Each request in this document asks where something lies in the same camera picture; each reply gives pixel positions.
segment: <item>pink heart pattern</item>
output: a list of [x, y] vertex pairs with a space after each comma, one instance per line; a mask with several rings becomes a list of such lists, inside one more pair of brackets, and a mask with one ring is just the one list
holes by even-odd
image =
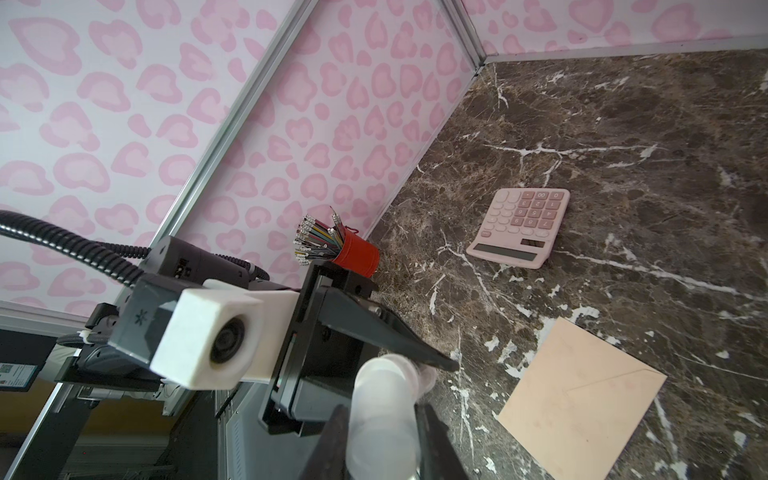
[[462, 1], [488, 55], [732, 38], [735, 31], [768, 30], [765, 5], [758, 11], [750, 0], [730, 5], [739, 12], [733, 16], [723, 15], [716, 2], [684, 0]]
[[[91, 238], [148, 245], [290, 3], [93, 3], [84, 25], [68, 12], [47, 13], [46, 2], [34, 15], [51, 21], [8, 19], [17, 22], [12, 56], [0, 65], [0, 130], [43, 125], [39, 143], [52, 161], [10, 157], [0, 165], [0, 195], [22, 211], [41, 200], [51, 221]], [[131, 8], [135, 18], [112, 13]], [[290, 250], [301, 216], [328, 220], [331, 204], [366, 234], [432, 125], [458, 102], [472, 72], [451, 28], [434, 0], [320, 2], [179, 236], [301, 284]], [[40, 32], [57, 41], [42, 45]], [[13, 258], [39, 284], [14, 270], [31, 288], [4, 296], [0, 287], [0, 300], [39, 298], [87, 313], [119, 288], [102, 280], [107, 291], [92, 293], [98, 275], [81, 268], [85, 278], [69, 275], [49, 294], [57, 275], [79, 265], [23, 244]]]
[[29, 111], [41, 111], [48, 100], [48, 84], [34, 68], [17, 63], [0, 68], [0, 95]]

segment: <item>black bracket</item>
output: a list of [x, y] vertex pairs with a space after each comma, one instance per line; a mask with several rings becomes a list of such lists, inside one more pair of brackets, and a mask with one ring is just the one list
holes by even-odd
[[381, 348], [458, 370], [391, 309], [369, 300], [376, 288], [329, 261], [312, 263], [261, 408], [270, 434], [319, 434], [338, 405], [349, 406], [358, 369]]

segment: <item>white plastic piece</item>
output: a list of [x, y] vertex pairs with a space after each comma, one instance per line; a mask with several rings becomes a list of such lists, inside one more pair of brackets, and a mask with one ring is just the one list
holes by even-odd
[[80, 338], [83, 339], [83, 343], [85, 345], [93, 345], [94, 344], [93, 342], [88, 340], [88, 336], [91, 335], [92, 333], [93, 332], [91, 330], [89, 330], [89, 329], [79, 330], [78, 331], [78, 335], [80, 336]]
[[355, 479], [408, 480], [421, 461], [413, 406], [434, 385], [432, 367], [400, 355], [366, 362], [357, 372], [349, 412], [346, 467]]
[[[239, 291], [188, 288], [181, 293], [150, 369], [191, 390], [234, 388], [253, 361], [264, 323], [263, 300]], [[210, 360], [221, 328], [234, 317], [245, 325], [243, 342], [224, 363]]]
[[292, 290], [250, 291], [213, 279], [203, 282], [203, 286], [211, 289], [240, 291], [243, 295], [264, 301], [261, 334], [253, 361], [243, 374], [242, 381], [269, 383], [291, 316], [296, 309], [299, 293]]

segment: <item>red pencil cup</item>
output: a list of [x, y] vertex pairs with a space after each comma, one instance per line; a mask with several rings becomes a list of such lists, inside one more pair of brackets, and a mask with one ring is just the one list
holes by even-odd
[[370, 278], [379, 266], [379, 249], [344, 227], [346, 235], [341, 253], [333, 261], [338, 266]]

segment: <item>calculator display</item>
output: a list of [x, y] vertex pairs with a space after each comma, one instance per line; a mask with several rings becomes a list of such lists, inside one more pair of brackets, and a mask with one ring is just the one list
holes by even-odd
[[484, 243], [478, 243], [475, 245], [475, 250], [480, 250], [481, 252], [496, 253], [498, 255], [505, 255], [507, 257], [519, 258], [521, 260], [528, 261], [536, 258], [535, 253], [511, 250], [508, 248], [497, 247], [496, 245], [485, 245]]

